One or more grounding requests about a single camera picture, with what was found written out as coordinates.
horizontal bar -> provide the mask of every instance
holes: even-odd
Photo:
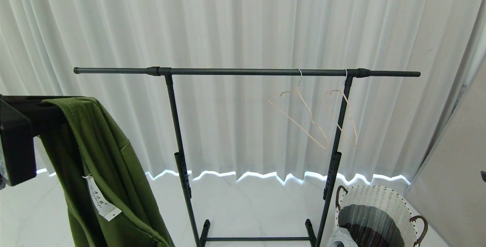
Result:
[[[419,77],[418,71],[380,71],[358,69],[253,69],[253,68],[83,68],[75,67],[74,73],[108,73],[108,74],[149,74],[153,76],[172,75],[254,75],[254,76],[387,76],[387,77]]]
[[[208,237],[206,241],[300,241],[309,237]]]

floor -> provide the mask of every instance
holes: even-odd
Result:
[[[177,247],[193,247],[179,178],[167,173],[149,182]],[[402,192],[402,180],[375,181]],[[198,230],[210,219],[211,237],[307,236],[309,218],[317,234],[323,207],[322,177],[306,176],[303,181],[275,176],[267,178],[205,174],[191,181],[192,202]],[[354,180],[353,184],[363,184]],[[323,243],[333,228],[333,212],[328,218]],[[34,180],[0,191],[0,247],[73,247],[62,188],[56,176],[38,174]],[[209,242],[207,247],[309,247],[309,242]],[[429,229],[423,247],[448,247]]]

white label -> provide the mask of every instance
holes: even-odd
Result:
[[[8,180],[7,166],[5,165],[5,156],[3,155],[2,140],[0,139],[0,175]]]
[[[98,186],[94,182],[94,179],[91,175],[83,178],[85,178],[88,183],[88,188],[92,196],[94,207],[96,207],[100,215],[102,215],[107,221],[111,221],[113,218],[115,218],[118,214],[122,212],[120,209],[118,209],[118,207],[109,203],[103,197],[103,194],[99,190]]]

wire hanger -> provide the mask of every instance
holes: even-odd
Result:
[[[326,95],[331,95],[333,92],[337,91],[337,92],[340,92],[342,94],[342,97],[344,98],[344,100],[346,101],[348,107],[349,107],[349,111],[347,113],[348,115],[348,118],[351,120],[351,123],[353,124],[353,128],[354,128],[354,142],[351,141],[346,135],[344,135],[344,137],[347,139],[347,141],[354,147],[356,147],[358,145],[358,133],[356,131],[356,125],[354,124],[354,120],[353,118],[351,117],[351,105],[349,104],[349,101],[347,100],[347,97],[346,95],[344,94],[344,86],[345,86],[345,83],[346,83],[346,80],[344,80],[344,82],[342,83],[342,88],[341,90],[338,90],[338,89],[333,89],[333,90],[330,90],[330,91],[327,91],[326,93],[324,93],[323,97],[322,97],[322,101],[323,101],[323,104],[324,106],[327,108],[328,112],[331,113],[331,116],[332,116],[332,119],[334,120],[335,117],[333,115],[333,112],[329,109],[329,107],[326,105],[325,103],[325,98],[326,98]],[[339,124],[337,124],[337,127],[339,128],[339,130],[342,132],[342,128],[339,126]]]
[[[321,128],[321,126],[318,123],[314,122],[314,116],[312,115],[311,109],[309,108],[309,106],[305,102],[304,98],[302,98],[302,95],[300,94],[300,82],[302,81],[302,71],[300,69],[297,69],[297,70],[299,70],[299,72],[300,72],[300,79],[299,79],[299,83],[297,84],[297,91],[295,91],[295,90],[288,90],[288,91],[284,91],[284,92],[282,92],[280,94],[279,93],[272,93],[268,97],[268,102],[271,103],[285,117],[287,117],[287,119],[291,120],[294,124],[296,124],[302,131],[304,131],[304,133],[307,134],[307,136],[309,136],[309,138],[311,138],[314,142],[316,142],[320,147],[322,147],[323,149],[327,150],[328,147],[329,147],[329,139],[326,136],[326,133],[324,133],[324,131]],[[294,119],[292,119],[291,117],[289,117],[285,112],[283,112],[283,110],[281,110],[280,108],[278,108],[278,106],[276,104],[274,104],[272,102],[272,100],[270,100],[270,98],[271,98],[272,95],[277,95],[278,97],[282,97],[282,95],[284,95],[285,93],[297,93],[299,95],[300,100],[304,103],[305,107],[309,111],[309,114],[311,114],[311,123],[317,125],[317,127],[319,128],[319,130],[323,134],[324,138],[326,138],[327,147],[323,146],[319,141],[317,141],[314,137],[312,137],[311,134],[309,134],[309,132],[307,132],[302,126],[300,126],[300,124],[298,124]]]

green garment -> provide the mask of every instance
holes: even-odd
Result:
[[[137,155],[106,109],[95,98],[44,102],[68,120],[40,138],[64,189],[76,247],[174,247]],[[93,204],[89,175],[121,210],[111,221]]]

